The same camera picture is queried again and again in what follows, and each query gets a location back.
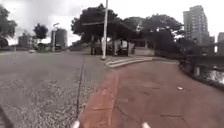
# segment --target street lamp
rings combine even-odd
[[[56,23],[53,25],[54,30],[53,30],[53,52],[55,52],[55,42],[56,42],[56,31],[57,31],[57,25],[59,25],[59,23]]]
[[[105,9],[105,18],[104,18],[104,32],[103,32],[103,42],[102,42],[103,56],[101,58],[102,60],[106,60],[107,21],[108,21],[108,0],[106,0],[106,9]]]
[[[156,41],[155,38],[153,39],[153,51],[154,51],[154,56],[156,55]]]

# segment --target gravel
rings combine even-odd
[[[80,111],[109,71],[99,58],[66,52],[1,55],[0,107],[14,127],[69,128],[83,60]]]

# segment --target red brick sidewalk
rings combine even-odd
[[[224,93],[179,71],[146,62],[109,74],[80,116],[82,128],[221,128]]]

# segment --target tall building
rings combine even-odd
[[[224,32],[220,32],[218,35],[218,42],[224,41]]]
[[[23,33],[22,36],[18,38],[18,46],[22,48],[29,48],[31,42],[31,36],[29,34]]]
[[[191,7],[183,12],[185,37],[196,41],[199,45],[204,44],[204,38],[209,37],[207,17],[201,5]]]
[[[55,31],[51,33],[51,43],[53,44],[53,35]],[[67,31],[65,29],[57,29],[55,32],[55,46],[64,50],[67,47]]]

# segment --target car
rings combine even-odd
[[[29,50],[29,53],[36,53],[35,50]]]

